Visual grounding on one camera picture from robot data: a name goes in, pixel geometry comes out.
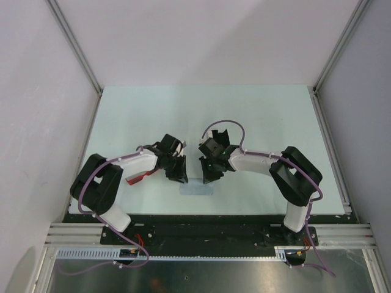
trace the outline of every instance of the light blue table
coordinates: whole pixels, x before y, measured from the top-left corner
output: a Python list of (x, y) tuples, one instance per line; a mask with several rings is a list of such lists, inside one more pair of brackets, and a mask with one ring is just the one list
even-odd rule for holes
[[(132, 153), (169, 133), (187, 143), (188, 177), (202, 178), (199, 138), (221, 119), (244, 126), (249, 150), (299, 148), (323, 174), (324, 199), (314, 204), (313, 214), (344, 213), (305, 85), (106, 87), (84, 160), (94, 153)], [(238, 143), (239, 128), (218, 127), (225, 128), (231, 143)], [(213, 183), (212, 195), (183, 195), (179, 183), (159, 171), (134, 186), (123, 180), (116, 202), (129, 214), (284, 214), (287, 205), (271, 177), (249, 172), (226, 173)], [(78, 213), (75, 200), (69, 211)]]

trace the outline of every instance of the purple wire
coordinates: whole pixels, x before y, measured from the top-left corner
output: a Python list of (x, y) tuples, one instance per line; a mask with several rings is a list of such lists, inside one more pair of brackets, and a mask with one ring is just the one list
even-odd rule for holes
[(244, 142), (244, 137), (246, 136), (246, 132), (244, 130), (244, 127), (242, 124), (240, 124), (239, 122), (237, 121), (234, 121), (234, 120), (219, 120), (219, 121), (216, 121), (212, 124), (210, 124), (206, 130), (203, 132), (202, 134), (202, 137), (203, 138), (205, 136), (205, 134), (208, 132), (208, 130), (216, 125), (216, 124), (219, 124), (219, 123), (223, 123), (223, 122), (230, 122), (230, 123), (234, 123), (236, 125), (238, 125), (241, 130), (242, 130), (242, 138), (240, 140), (240, 143), (239, 143), (239, 150), (240, 152), (242, 152), (243, 154), (250, 154), (250, 155), (254, 155), (254, 156), (263, 156), (263, 157), (272, 157), (274, 159), (278, 159), (278, 160), (281, 160), (281, 161), (284, 161), (286, 162), (287, 164), (291, 165), (291, 167), (295, 168), (306, 180), (309, 181), (309, 183), (311, 183), (311, 185), (315, 188), (315, 190), (319, 193), (319, 197), (318, 198), (314, 198), (314, 199), (311, 199), (309, 201), (309, 206), (308, 206), (308, 211), (307, 211), (307, 215), (305, 217), (305, 222), (304, 222), (304, 227), (305, 227), (305, 231), (307, 232), (307, 235), (308, 235), (308, 238), (310, 239), (310, 243), (313, 247), (313, 251), (315, 252), (315, 254), (317, 255), (318, 259), (320, 260), (320, 262), (322, 263), (323, 266), (320, 266), (318, 264), (305, 264), (305, 266), (307, 267), (317, 267), (319, 269), (323, 269), (325, 270), (327, 273), (329, 273), (331, 276), (333, 277), (336, 277), (336, 274), (333, 273), (333, 271), (331, 271), (331, 269), (328, 268), (328, 266), (324, 263), (322, 257), (320, 256), (319, 254), (319, 251), (318, 249), (316, 248), (315, 244), (313, 243), (312, 241), (312, 237), (310, 235), (310, 231), (309, 231), (309, 227), (308, 227), (308, 221), (309, 221), (309, 218), (310, 218), (310, 215), (311, 215), (311, 209), (312, 209), (312, 203), (314, 201), (318, 201), (318, 200), (321, 200), (323, 198), (323, 192), (322, 190), (319, 188), (319, 186), (314, 182), (314, 180), (311, 179), (311, 177), (309, 177), (309, 175), (307, 175), (299, 166), (297, 166), (295, 163), (291, 162), (290, 160), (282, 157), (282, 156), (278, 156), (276, 154), (272, 154), (272, 153), (267, 153), (267, 152), (262, 152), (262, 151), (259, 151), (259, 152), (256, 152), (256, 151), (246, 151), (244, 148), (243, 148), (243, 142)]
[(58, 264), (57, 265), (57, 270), (59, 273), (61, 273), (62, 275), (65, 275), (65, 276), (77, 276), (77, 275), (82, 275), (84, 273), (87, 273), (91, 270), (94, 270), (96, 269), (97, 267), (100, 267), (100, 266), (105, 266), (106, 264), (113, 264), (112, 261), (105, 261), (105, 262), (100, 262), (99, 264), (95, 264), (94, 266), (92, 267), (88, 267), (84, 270), (80, 270), (79, 272), (75, 272), (75, 273), (68, 273), (68, 272), (65, 272), (61, 269), (61, 266)]
[[(82, 209), (82, 201), (83, 201), (83, 197), (86, 193), (86, 190), (88, 188), (88, 185), (91, 183), (91, 181), (93, 181), (93, 179), (95, 178), (95, 176), (98, 174), (98, 172), (100, 170), (102, 170), (103, 168), (105, 168), (105, 166), (111, 164), (111, 163), (114, 163), (114, 162), (118, 162), (118, 161), (121, 161), (121, 160), (124, 160), (124, 159), (129, 159), (131, 157), (135, 157), (135, 156), (138, 156), (141, 154), (143, 148), (140, 146), (138, 147), (137, 149), (140, 149), (138, 152), (135, 152), (133, 154), (127, 154), (126, 156), (122, 156), (122, 157), (117, 157), (115, 159), (111, 159), (111, 160), (108, 160), (106, 162), (104, 162), (103, 164), (101, 164), (98, 168), (95, 169), (94, 172), (92, 172), (92, 174), (88, 177), (86, 183), (83, 185), (81, 191), (80, 191), (80, 195), (79, 195), (79, 200), (78, 200), (78, 209), (79, 209), (79, 212), (82, 213), (82, 214), (93, 214), (93, 212), (89, 212), (89, 211), (85, 211)], [(122, 233), (118, 232), (113, 226), (109, 225), (105, 220), (103, 220), (99, 215), (96, 215), (95, 216), (99, 221), (101, 221), (103, 224), (105, 224), (111, 231), (113, 231), (116, 235), (120, 236), (122, 239), (124, 239), (125, 241), (129, 242), (130, 244), (133, 244), (135, 246), (137, 246), (139, 249), (141, 249), (145, 255), (147, 256), (147, 259), (142, 262), (141, 264), (137, 264), (137, 265), (126, 265), (126, 264), (120, 264), (121, 267), (127, 267), (129, 269), (134, 269), (134, 268), (137, 268), (137, 267), (142, 267), (144, 265), (146, 265), (146, 263), (149, 261), (149, 258), (150, 258), (150, 255), (148, 253), (148, 251), (141, 245), (139, 245), (138, 243), (132, 241), (131, 239), (127, 238), (126, 236), (124, 236)], [(62, 273), (63, 275), (68, 275), (68, 276), (76, 276), (76, 275), (80, 275), (82, 273), (86, 273), (86, 272), (89, 272), (90, 270), (93, 270), (99, 266), (103, 266), (103, 265), (106, 265), (106, 264), (112, 264), (113, 262), (112, 261), (107, 261), (107, 262), (101, 262), (100, 264), (96, 264), (92, 267), (89, 267), (88, 269), (85, 269), (85, 270), (82, 270), (80, 272), (75, 272), (75, 273), (67, 273), (67, 272), (64, 272), (63, 270), (61, 270), (59, 268), (59, 272)]]

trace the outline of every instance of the purple cable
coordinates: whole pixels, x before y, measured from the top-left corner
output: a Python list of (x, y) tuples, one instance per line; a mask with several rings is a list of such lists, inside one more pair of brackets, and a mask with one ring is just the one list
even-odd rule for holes
[[(126, 156), (122, 156), (122, 157), (117, 157), (115, 159), (111, 159), (111, 160), (108, 160), (106, 162), (104, 162), (103, 164), (101, 164), (98, 168), (95, 169), (94, 172), (92, 172), (92, 174), (88, 177), (86, 183), (84, 184), (83, 188), (81, 189), (80, 191), (80, 195), (79, 195), (79, 200), (78, 200), (78, 209), (79, 209), (79, 212), (82, 213), (82, 214), (93, 214), (93, 212), (89, 212), (89, 211), (85, 211), (82, 209), (82, 201), (83, 201), (83, 197), (84, 197), (84, 194), (86, 193), (86, 190), (88, 188), (88, 185), (91, 183), (91, 181), (93, 181), (93, 179), (95, 178), (95, 176), (98, 174), (98, 172), (100, 170), (102, 170), (103, 168), (105, 168), (105, 166), (111, 164), (111, 163), (114, 163), (114, 162), (118, 162), (118, 161), (121, 161), (121, 160), (124, 160), (124, 159), (129, 159), (131, 157), (135, 157), (135, 156), (138, 156), (141, 154), (143, 148), (140, 146), (138, 147), (137, 149), (140, 149), (138, 152), (136, 153), (133, 153), (133, 154), (127, 154)], [(105, 220), (103, 220), (99, 215), (96, 215), (95, 216), (99, 221), (101, 221), (103, 224), (105, 224), (111, 231), (113, 231), (116, 235), (120, 236), (122, 239), (126, 240), (127, 242), (129, 242), (130, 244), (133, 244), (135, 246), (137, 246), (139, 249), (141, 249), (145, 255), (147, 256), (147, 259), (142, 262), (141, 264), (137, 264), (137, 265), (134, 265), (134, 266), (131, 266), (131, 265), (126, 265), (126, 264), (120, 264), (120, 267), (127, 267), (129, 269), (134, 269), (134, 268), (137, 268), (137, 267), (142, 267), (144, 265), (146, 265), (146, 263), (149, 261), (149, 258), (150, 258), (150, 255), (148, 253), (148, 251), (142, 247), (141, 245), (139, 245), (138, 243), (135, 243), (134, 241), (132, 241), (131, 239), (127, 238), (126, 236), (124, 236), (122, 233), (118, 232), (113, 226), (109, 225)], [(59, 272), (64, 274), (64, 275), (68, 275), (68, 276), (76, 276), (76, 275), (80, 275), (82, 273), (86, 273), (86, 272), (89, 272), (90, 270), (93, 270), (99, 266), (103, 266), (103, 265), (106, 265), (106, 264), (112, 264), (113, 262), (112, 261), (107, 261), (107, 262), (101, 262), (99, 264), (96, 264), (92, 267), (89, 267), (88, 269), (85, 269), (85, 270), (82, 270), (80, 272), (75, 272), (75, 273), (67, 273), (67, 272), (64, 272), (63, 270), (61, 270), (59, 268)]]
[(319, 269), (323, 269), (325, 270), (327, 273), (329, 273), (331, 276), (333, 277), (336, 277), (336, 274), (333, 273), (333, 271), (331, 271), (331, 269), (328, 268), (328, 266), (324, 263), (322, 257), (320, 256), (319, 254), (319, 251), (318, 249), (316, 249), (316, 246), (315, 244), (313, 243), (312, 241), (312, 237), (310, 235), (310, 231), (309, 231), (309, 227), (308, 227), (308, 220), (310, 218), (310, 215), (311, 215), (311, 209), (312, 209), (312, 203), (314, 201), (318, 201), (318, 200), (321, 200), (323, 198), (323, 192), (322, 190), (319, 188), (319, 186), (314, 182), (314, 180), (311, 179), (311, 177), (309, 177), (299, 166), (297, 166), (295, 163), (291, 162), (290, 160), (282, 157), (282, 156), (278, 156), (276, 154), (272, 154), (272, 153), (267, 153), (267, 152), (255, 152), (255, 151), (246, 151), (244, 148), (243, 148), (243, 142), (244, 142), (244, 137), (246, 136), (246, 132), (244, 130), (244, 127), (242, 126), (242, 124), (240, 124), (239, 122), (237, 121), (234, 121), (234, 120), (219, 120), (217, 122), (214, 122), (212, 124), (210, 124), (206, 130), (203, 132), (202, 134), (202, 137), (203, 138), (205, 136), (205, 134), (208, 132), (208, 130), (216, 125), (216, 124), (219, 124), (219, 123), (223, 123), (223, 122), (230, 122), (230, 123), (234, 123), (236, 125), (238, 125), (241, 130), (242, 130), (242, 138), (240, 140), (240, 143), (239, 143), (239, 150), (240, 152), (242, 152), (243, 154), (251, 154), (251, 155), (254, 155), (254, 156), (263, 156), (263, 157), (273, 157), (274, 159), (278, 159), (278, 160), (281, 160), (281, 161), (284, 161), (286, 162), (287, 164), (289, 164), (291, 167), (295, 168), (306, 180), (309, 181), (309, 183), (311, 183), (311, 185), (315, 188), (315, 190), (319, 193), (319, 197), (318, 198), (314, 198), (312, 200), (309, 201), (309, 206), (308, 206), (308, 211), (307, 211), (307, 215), (305, 217), (305, 222), (304, 222), (304, 227), (305, 227), (305, 231), (308, 235), (308, 238), (310, 239), (310, 243), (313, 247), (313, 251), (315, 252), (315, 254), (317, 255), (318, 259), (320, 260), (320, 262), (322, 263), (323, 266), (320, 266), (318, 264), (305, 264), (304, 266), (307, 266), (307, 267), (317, 267)]
[(113, 264), (112, 261), (105, 261), (105, 262), (100, 262), (99, 264), (95, 264), (94, 266), (92, 267), (89, 267), (89, 268), (86, 268), (84, 270), (80, 270), (79, 272), (75, 272), (75, 273), (68, 273), (68, 272), (64, 272), (62, 269), (61, 269), (61, 266), (58, 264), (56, 266), (56, 269), (58, 270), (58, 272), (62, 275), (65, 275), (65, 276), (77, 276), (77, 275), (82, 275), (84, 273), (87, 273), (91, 270), (94, 270), (96, 269), (97, 267), (100, 267), (100, 266), (105, 266), (106, 264)]

